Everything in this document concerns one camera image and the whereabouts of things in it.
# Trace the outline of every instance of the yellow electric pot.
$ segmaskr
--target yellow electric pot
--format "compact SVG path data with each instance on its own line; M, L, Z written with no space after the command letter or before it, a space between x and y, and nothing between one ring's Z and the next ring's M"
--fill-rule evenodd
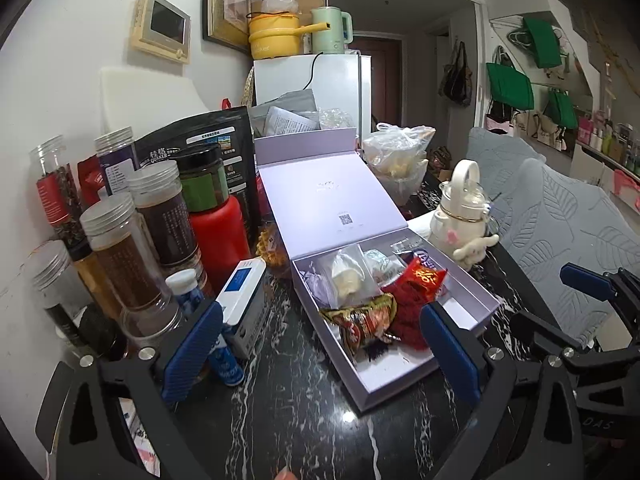
M329 30L327 22L300 27L295 14L260 14L249 21L249 43L254 59L300 54L300 36Z

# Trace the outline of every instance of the screw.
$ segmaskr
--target screw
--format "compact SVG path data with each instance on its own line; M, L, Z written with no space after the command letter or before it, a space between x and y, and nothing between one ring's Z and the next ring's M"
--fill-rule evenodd
M138 352L138 357L143 361L149 361L149 359L153 359L155 355L156 351L151 348L151 346L146 346Z
M94 364L94 356L92 355L84 355L80 358L80 366L82 368L88 368Z
M489 356L489 359L491 359L491 361L499 361L504 357L504 352L501 349L496 348L495 346L489 348L486 351L486 354Z
M559 368L562 366L562 360L557 355L550 355L546 358L546 361L552 365L553 368Z

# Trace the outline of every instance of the green label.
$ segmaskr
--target green label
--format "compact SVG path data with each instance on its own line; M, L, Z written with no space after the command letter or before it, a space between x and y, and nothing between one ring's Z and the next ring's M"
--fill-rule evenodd
M216 173L182 179L182 196L187 209L192 213L213 209L225 203L229 197L225 168L220 166Z

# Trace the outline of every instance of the framed picture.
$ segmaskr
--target framed picture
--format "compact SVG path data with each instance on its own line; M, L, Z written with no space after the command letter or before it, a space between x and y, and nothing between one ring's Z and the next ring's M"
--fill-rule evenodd
M202 0L202 37L249 52L251 0Z

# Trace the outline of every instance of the black marble table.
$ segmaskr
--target black marble table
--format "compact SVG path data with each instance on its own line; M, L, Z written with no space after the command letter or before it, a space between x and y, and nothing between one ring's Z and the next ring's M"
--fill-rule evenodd
M435 184L428 176L410 204L414 213L435 208ZM546 304L500 245L471 273L502 300L482 341L526 357L508 320L524 308L556 324ZM182 434L209 475L270 480L287 465L300 480L425 478L470 414L441 372L361 414L290 282L270 278L269 290L266 328L244 364L244 383L227 388L211 376L176 409ZM503 419L505 450L521 410L512 406ZM504 459L499 444L488 468Z

